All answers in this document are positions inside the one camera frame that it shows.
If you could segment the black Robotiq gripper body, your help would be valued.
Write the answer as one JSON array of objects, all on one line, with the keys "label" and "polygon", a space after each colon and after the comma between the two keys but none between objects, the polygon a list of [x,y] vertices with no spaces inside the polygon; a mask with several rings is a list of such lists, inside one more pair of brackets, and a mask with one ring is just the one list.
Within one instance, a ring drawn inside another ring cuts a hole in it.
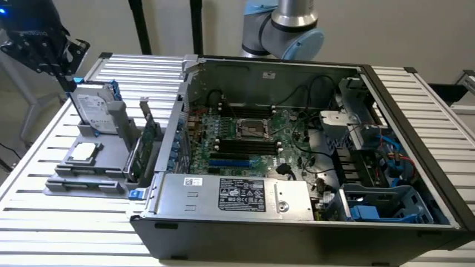
[{"label": "black Robotiq gripper body", "polygon": [[2,29],[2,52],[38,73],[64,75],[70,33],[52,1],[2,1]]}]

